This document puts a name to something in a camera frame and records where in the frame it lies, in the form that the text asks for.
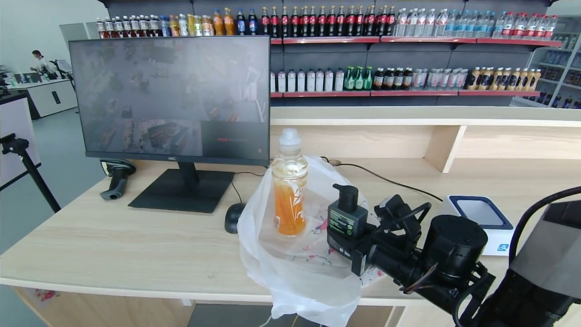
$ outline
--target monitor stand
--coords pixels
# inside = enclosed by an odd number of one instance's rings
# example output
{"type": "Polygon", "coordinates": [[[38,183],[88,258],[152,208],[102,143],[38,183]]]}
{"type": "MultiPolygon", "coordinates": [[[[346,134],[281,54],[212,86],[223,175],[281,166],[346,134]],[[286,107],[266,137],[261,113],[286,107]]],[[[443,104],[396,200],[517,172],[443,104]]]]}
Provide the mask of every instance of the monitor stand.
{"type": "Polygon", "coordinates": [[[191,212],[214,212],[232,183],[233,172],[196,170],[189,162],[168,169],[131,203],[130,207],[191,212]]]}

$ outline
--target computer mouse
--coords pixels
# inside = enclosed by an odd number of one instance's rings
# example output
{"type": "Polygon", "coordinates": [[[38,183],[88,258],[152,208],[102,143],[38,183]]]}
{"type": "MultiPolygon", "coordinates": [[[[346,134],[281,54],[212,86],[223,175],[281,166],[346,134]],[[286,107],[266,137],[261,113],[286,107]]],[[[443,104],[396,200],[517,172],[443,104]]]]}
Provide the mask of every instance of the computer mouse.
{"type": "Polygon", "coordinates": [[[226,217],[224,218],[224,229],[226,232],[230,234],[238,234],[238,218],[242,215],[245,206],[245,203],[235,203],[228,208],[228,211],[226,211],[226,217]]]}

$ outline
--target bottle cap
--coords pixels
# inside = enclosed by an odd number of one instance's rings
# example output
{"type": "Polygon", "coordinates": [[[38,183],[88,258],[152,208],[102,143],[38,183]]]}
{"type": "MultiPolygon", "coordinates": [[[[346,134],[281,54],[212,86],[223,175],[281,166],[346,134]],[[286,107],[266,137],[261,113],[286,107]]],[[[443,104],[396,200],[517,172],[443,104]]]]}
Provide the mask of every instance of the bottle cap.
{"type": "Polygon", "coordinates": [[[283,147],[295,147],[300,145],[299,132],[293,128],[283,129],[282,135],[278,139],[278,144],[283,147]]]}
{"type": "Polygon", "coordinates": [[[339,209],[349,214],[355,212],[359,190],[351,185],[339,184],[333,184],[333,188],[339,190],[339,209]]]}

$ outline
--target computer monitor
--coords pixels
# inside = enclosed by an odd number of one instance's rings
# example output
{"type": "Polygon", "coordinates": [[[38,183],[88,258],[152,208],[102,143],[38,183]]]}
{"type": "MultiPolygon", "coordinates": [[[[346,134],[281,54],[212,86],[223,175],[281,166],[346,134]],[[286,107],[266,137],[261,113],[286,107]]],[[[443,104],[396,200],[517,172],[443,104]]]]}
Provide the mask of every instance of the computer monitor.
{"type": "Polygon", "coordinates": [[[177,161],[129,204],[213,212],[234,173],[270,162],[268,36],[71,41],[88,157],[177,161]]]}

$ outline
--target white wall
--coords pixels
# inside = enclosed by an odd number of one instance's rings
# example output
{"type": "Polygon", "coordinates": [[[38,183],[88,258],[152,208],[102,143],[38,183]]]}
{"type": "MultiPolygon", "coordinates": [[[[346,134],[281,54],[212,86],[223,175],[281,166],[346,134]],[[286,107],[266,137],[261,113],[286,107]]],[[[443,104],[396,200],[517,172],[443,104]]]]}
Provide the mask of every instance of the white wall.
{"type": "Polygon", "coordinates": [[[29,72],[37,63],[33,50],[49,60],[70,62],[59,26],[105,16],[107,9],[97,0],[0,0],[0,63],[29,72]]]}
{"type": "Polygon", "coordinates": [[[581,0],[559,0],[547,9],[547,15],[581,16],[581,0]]]}

